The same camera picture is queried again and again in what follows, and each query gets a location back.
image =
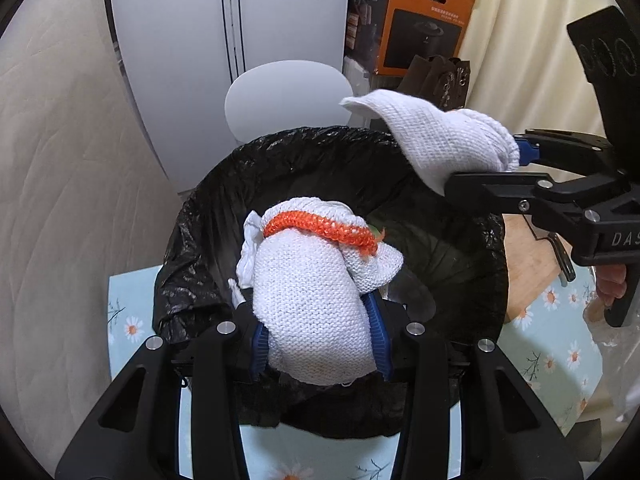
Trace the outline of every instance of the orange cardboard box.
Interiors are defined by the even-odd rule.
[[[403,76],[414,56],[458,54],[475,0],[349,0],[345,53],[370,74]]]

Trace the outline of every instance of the black garbage bag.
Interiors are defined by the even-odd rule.
[[[347,127],[262,137],[205,177],[178,215],[156,279],[154,330],[180,342],[230,319],[226,283],[235,277],[244,219],[296,196],[343,202],[384,229],[385,242],[404,254],[401,283],[418,279],[433,296],[436,312],[425,320],[442,336],[497,339],[508,293],[502,218],[452,208],[423,184],[391,135]],[[422,308],[408,312],[420,317]],[[236,407],[241,424],[283,422],[325,437],[366,438],[400,431],[405,393],[404,384],[378,373],[320,387],[267,366],[257,383],[236,386]]]

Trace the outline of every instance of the wardrobe door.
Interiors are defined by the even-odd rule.
[[[151,143],[191,189],[237,145],[224,114],[230,70],[223,0],[111,0],[118,44]]]
[[[347,0],[239,0],[244,65],[284,59],[342,70]]]

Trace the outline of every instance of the white knitted glove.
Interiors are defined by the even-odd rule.
[[[498,121],[473,110],[443,112],[424,99],[390,90],[347,97],[340,104],[382,118],[422,181],[444,196],[453,173],[515,171],[520,150]]]
[[[302,213],[301,222],[326,219],[328,231],[346,226],[347,235],[370,235],[369,228],[344,204],[293,198],[265,212],[258,242],[246,240],[238,263],[239,272],[253,272],[248,286],[254,288],[254,314],[269,330],[269,364],[304,383],[349,383],[376,369],[360,295],[390,282],[402,267],[402,254],[372,237],[369,249],[375,254],[365,254],[286,222],[270,230],[287,212]],[[255,225],[256,216],[252,212],[248,222]]]

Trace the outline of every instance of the light blue tablecloth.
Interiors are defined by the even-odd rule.
[[[109,285],[108,339],[111,376],[115,377],[140,344],[152,334],[153,288],[160,267],[112,276]],[[584,409],[602,375],[597,348],[582,321],[585,300],[593,294],[587,269],[563,288],[556,280],[527,310],[503,329],[498,344],[530,382],[566,433]],[[192,478],[191,394],[180,404],[180,474]],[[331,440],[280,425],[276,429],[241,428],[252,480],[388,480],[398,436],[367,440]],[[460,474],[460,407],[451,410],[449,477]]]

